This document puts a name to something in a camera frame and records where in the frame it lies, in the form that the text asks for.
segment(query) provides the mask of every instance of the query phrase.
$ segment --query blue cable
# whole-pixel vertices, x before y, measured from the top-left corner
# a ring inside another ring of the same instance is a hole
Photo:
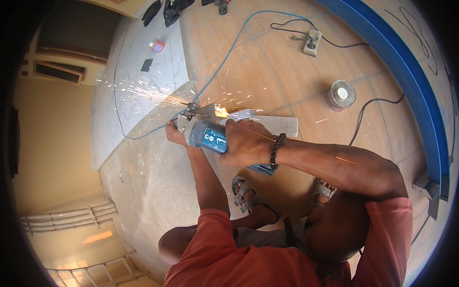
[[[242,33],[242,30],[244,29],[244,27],[247,25],[247,23],[249,22],[250,18],[252,18],[254,15],[257,15],[259,13],[263,13],[263,12],[273,12],[273,13],[279,13],[279,14],[284,14],[284,15],[289,15],[289,16],[294,16],[294,17],[298,17],[306,22],[308,22],[309,24],[312,25],[312,27],[314,27],[315,30],[317,30],[317,28],[314,26],[314,24],[307,18],[305,17],[302,17],[302,16],[299,16],[299,15],[295,15],[295,14],[291,14],[291,13],[287,13],[287,12],[281,12],[281,11],[274,11],[274,10],[261,10],[261,11],[258,11],[258,12],[255,12],[253,13],[252,15],[250,15],[250,17],[247,18],[247,20],[244,22],[244,24],[242,25],[242,28],[240,29],[239,33],[237,34],[236,36],[236,39],[234,40],[233,42],[233,45],[231,46],[231,48],[229,49],[228,53],[226,54],[226,57],[223,59],[222,63],[220,64],[220,66],[217,68],[217,70],[215,71],[215,73],[213,74],[213,76],[210,78],[210,80],[207,82],[207,84],[204,86],[204,88],[202,88],[202,90],[194,97],[193,101],[196,101],[199,96],[204,92],[204,90],[210,85],[210,83],[213,81],[213,79],[215,78],[215,76],[217,75],[217,73],[220,71],[220,69],[223,67],[223,65],[225,64],[226,60],[228,59],[228,57],[230,56],[231,52],[233,51],[234,47],[236,46],[236,42],[239,38],[239,36],[241,35]],[[175,118],[179,115],[180,113],[177,113],[175,116],[173,116],[172,118]],[[123,136],[125,138],[128,138],[130,140],[139,140],[141,138],[144,138],[146,137],[147,135],[159,130],[159,129],[162,129],[166,126],[166,124],[163,124],[162,126],[160,127],[157,127],[156,129],[153,129],[151,131],[149,131],[148,133],[146,133],[145,135],[143,136],[140,136],[138,138],[131,138],[131,137],[128,137],[126,136],[124,133],[123,133],[123,126],[121,125],[121,132],[123,134]]]

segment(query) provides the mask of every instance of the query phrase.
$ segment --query black plastic bag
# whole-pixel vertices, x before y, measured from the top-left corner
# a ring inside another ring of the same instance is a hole
[[[148,26],[150,21],[153,19],[156,14],[158,14],[159,10],[161,9],[161,1],[158,0],[153,3],[148,9],[146,10],[145,14],[142,17],[142,21],[144,22],[144,26]]]
[[[170,0],[166,0],[166,5],[164,6],[164,20],[166,27],[169,27],[178,20],[180,17],[180,10],[185,9],[194,2],[195,0],[175,0],[171,3]]]

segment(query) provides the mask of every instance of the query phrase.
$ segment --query grinder label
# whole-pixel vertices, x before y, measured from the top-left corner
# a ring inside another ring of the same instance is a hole
[[[204,131],[202,143],[219,153],[224,153],[228,147],[226,136],[210,128],[206,128]]]

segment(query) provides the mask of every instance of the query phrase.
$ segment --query black bead bracelet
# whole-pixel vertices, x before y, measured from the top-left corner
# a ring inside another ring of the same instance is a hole
[[[279,148],[279,145],[280,145],[280,142],[286,138],[287,135],[285,133],[282,133],[279,135],[279,137],[276,139],[276,142],[274,143],[274,147],[273,147],[273,152],[271,153],[271,160],[269,161],[269,165],[271,166],[272,169],[275,169],[278,167],[278,165],[276,164],[276,152],[277,152],[277,149]]]

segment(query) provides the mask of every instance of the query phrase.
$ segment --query hand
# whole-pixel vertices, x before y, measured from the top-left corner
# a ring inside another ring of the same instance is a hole
[[[277,136],[272,135],[262,124],[245,120],[235,123],[229,119],[225,134],[229,150],[220,156],[222,164],[248,166],[269,163]]]
[[[174,127],[174,123],[172,121],[168,121],[166,124],[166,135],[168,137],[168,141],[174,142],[184,147],[188,146],[185,140],[185,136],[176,127]]]

